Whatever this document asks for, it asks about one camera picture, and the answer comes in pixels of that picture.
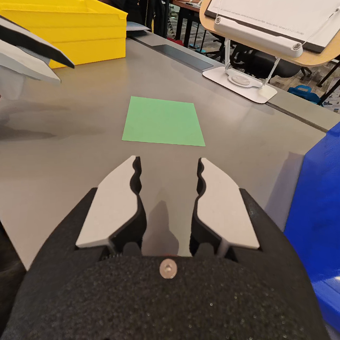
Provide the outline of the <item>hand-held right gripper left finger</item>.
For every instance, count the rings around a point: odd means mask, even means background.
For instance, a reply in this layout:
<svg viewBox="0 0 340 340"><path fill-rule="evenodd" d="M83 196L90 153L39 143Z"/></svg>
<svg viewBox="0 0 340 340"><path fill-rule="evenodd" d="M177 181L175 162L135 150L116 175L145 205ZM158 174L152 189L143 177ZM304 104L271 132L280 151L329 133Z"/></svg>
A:
<svg viewBox="0 0 340 340"><path fill-rule="evenodd" d="M127 243L134 242L141 249L147 229L140 197L141 173L140 157L132 155L100 182L76 247L106 246L111 252L122 253Z"/></svg>

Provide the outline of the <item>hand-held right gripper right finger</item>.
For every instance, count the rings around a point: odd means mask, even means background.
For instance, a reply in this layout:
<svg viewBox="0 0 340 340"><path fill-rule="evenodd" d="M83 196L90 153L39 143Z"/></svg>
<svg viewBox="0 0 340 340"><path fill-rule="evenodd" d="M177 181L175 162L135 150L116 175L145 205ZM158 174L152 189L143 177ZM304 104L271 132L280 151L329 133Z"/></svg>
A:
<svg viewBox="0 0 340 340"><path fill-rule="evenodd" d="M191 255L195 256L203 243L210 244L218 257L225 257L231 246L258 250L260 244L236 182L204 157L198 160L197 177Z"/></svg>

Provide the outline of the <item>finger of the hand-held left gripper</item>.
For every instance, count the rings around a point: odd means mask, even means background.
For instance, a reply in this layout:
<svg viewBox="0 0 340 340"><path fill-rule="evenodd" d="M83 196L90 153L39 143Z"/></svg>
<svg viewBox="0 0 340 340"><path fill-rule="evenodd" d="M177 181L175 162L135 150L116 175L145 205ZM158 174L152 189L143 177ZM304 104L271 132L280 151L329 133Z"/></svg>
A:
<svg viewBox="0 0 340 340"><path fill-rule="evenodd" d="M0 95L4 100L20 98L26 77L6 67L0 67Z"/></svg>
<svg viewBox="0 0 340 340"><path fill-rule="evenodd" d="M2 40L0 41L0 65L33 79L61 83L60 78L44 61Z"/></svg>

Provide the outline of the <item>blue plastic bin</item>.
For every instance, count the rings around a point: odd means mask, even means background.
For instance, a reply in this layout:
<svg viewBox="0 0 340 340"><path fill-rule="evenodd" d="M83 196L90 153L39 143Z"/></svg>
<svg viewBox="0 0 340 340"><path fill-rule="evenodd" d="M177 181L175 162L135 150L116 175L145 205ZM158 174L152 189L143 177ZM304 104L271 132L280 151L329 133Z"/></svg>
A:
<svg viewBox="0 0 340 340"><path fill-rule="evenodd" d="M307 271L324 321L339 333L339 123L304 156L284 234Z"/></svg>

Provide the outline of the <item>red floral green-backed origami paper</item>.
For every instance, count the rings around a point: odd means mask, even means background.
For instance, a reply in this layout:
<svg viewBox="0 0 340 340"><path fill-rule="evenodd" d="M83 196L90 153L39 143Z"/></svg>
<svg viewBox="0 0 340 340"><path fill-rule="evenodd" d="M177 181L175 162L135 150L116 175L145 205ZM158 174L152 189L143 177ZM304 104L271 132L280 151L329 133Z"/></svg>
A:
<svg viewBox="0 0 340 340"><path fill-rule="evenodd" d="M131 96L122 141L205 147L193 103Z"/></svg>

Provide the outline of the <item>yellow plastic bin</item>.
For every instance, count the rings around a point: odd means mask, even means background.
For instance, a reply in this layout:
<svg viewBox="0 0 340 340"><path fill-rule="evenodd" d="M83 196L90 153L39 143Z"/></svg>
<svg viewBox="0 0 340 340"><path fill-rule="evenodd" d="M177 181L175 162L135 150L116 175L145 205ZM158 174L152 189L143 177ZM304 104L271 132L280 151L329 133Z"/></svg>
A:
<svg viewBox="0 0 340 340"><path fill-rule="evenodd" d="M127 13L96 0L1 0L1 16L61 50L74 65L126 56Z"/></svg>

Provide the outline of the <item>pale grey sheet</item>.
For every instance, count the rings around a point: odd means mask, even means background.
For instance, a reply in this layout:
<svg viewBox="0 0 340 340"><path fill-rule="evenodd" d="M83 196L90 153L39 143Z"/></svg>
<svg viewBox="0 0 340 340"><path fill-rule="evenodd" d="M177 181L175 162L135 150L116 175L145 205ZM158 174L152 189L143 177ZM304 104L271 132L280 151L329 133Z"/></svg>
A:
<svg viewBox="0 0 340 340"><path fill-rule="evenodd" d="M131 21L127 21L126 23L126 31L127 32L137 32L137 31L151 31L150 28L136 23L136 22L131 22Z"/></svg>

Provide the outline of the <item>blue floor bag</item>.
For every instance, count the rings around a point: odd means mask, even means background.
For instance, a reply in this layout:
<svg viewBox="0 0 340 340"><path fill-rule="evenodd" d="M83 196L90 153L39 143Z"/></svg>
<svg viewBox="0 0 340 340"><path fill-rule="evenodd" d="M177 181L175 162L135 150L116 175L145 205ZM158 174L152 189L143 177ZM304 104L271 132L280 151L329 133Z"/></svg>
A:
<svg viewBox="0 0 340 340"><path fill-rule="evenodd" d="M314 104L318 104L320 102L320 97L316 93L312 92L311 87L306 85L290 87L287 92Z"/></svg>

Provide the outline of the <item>black office chair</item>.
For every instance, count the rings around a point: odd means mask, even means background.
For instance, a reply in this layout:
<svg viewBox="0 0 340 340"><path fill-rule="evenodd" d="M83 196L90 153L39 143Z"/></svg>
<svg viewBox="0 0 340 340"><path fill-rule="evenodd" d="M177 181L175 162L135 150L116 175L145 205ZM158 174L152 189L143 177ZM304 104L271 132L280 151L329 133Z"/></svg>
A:
<svg viewBox="0 0 340 340"><path fill-rule="evenodd" d="M234 50L230 56L230 62L233 68L244 70L248 75L258 79L266 79L272 70L276 58L267 53L251 49L242 44L232 43ZM279 76L281 78L291 78L301 71L302 80L312 75L312 71L307 67L301 67L294 63L280 60L276 66L271 78Z"/></svg>

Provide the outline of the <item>printed picture sheet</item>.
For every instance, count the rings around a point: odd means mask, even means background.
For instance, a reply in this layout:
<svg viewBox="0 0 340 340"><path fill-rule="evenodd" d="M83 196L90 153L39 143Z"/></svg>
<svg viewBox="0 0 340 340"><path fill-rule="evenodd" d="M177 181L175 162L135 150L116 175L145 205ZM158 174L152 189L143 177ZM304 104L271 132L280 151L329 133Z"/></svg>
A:
<svg viewBox="0 0 340 340"><path fill-rule="evenodd" d="M327 92L332 89L332 87L338 82L340 77L334 77L329 83ZM322 107L340 114L340 86L338 86L332 94L330 94L327 99L322 103Z"/></svg>

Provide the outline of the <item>brown top table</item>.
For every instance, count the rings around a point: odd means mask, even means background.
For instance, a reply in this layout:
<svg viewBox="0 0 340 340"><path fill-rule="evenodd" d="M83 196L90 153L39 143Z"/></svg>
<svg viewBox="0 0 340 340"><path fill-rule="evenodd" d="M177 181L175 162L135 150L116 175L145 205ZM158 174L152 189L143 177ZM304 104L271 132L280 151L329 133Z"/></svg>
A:
<svg viewBox="0 0 340 340"><path fill-rule="evenodd" d="M188 48L192 24L193 23L197 24L196 33L198 33L198 29L201 23L200 18L199 18L199 12L200 12L202 1L172 0L170 1L170 3L180 8L179 13L178 13L178 18L177 18L175 40L180 40L181 33L182 33L183 20L186 20L186 28L185 28L183 46L185 48Z"/></svg>

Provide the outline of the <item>wooden book stand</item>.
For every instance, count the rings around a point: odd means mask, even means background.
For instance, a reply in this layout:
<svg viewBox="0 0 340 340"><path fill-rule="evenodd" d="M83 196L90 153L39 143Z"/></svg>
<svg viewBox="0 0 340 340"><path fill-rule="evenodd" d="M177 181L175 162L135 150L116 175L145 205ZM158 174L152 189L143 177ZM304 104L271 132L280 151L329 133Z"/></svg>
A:
<svg viewBox="0 0 340 340"><path fill-rule="evenodd" d="M225 65L212 71L204 71L203 76L254 103L267 103L277 94L277 90L271 88L268 85L268 82L281 59L304 67L318 66L329 62L339 54L339 32L321 53L303 50L301 56L291 57L289 55L276 52L273 49L263 47L260 44L254 43L245 38L239 38L232 34L225 34L224 32L216 31L214 29L215 19L205 16L205 11L209 6L209 3L210 1L208 0L202 1L199 12L200 21L206 30L225 38ZM231 40L252 49L270 54L276 58L274 66L265 80L256 79L255 77L246 75L232 67L229 57Z"/></svg>

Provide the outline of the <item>white instruction sheet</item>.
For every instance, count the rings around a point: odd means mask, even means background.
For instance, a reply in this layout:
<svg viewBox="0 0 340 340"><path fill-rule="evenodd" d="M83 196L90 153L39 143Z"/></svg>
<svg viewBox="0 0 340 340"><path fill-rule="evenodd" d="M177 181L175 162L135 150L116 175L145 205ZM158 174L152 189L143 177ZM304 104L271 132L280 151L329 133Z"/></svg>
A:
<svg viewBox="0 0 340 340"><path fill-rule="evenodd" d="M214 29L291 57L321 53L340 29L339 1L210 1L205 16Z"/></svg>

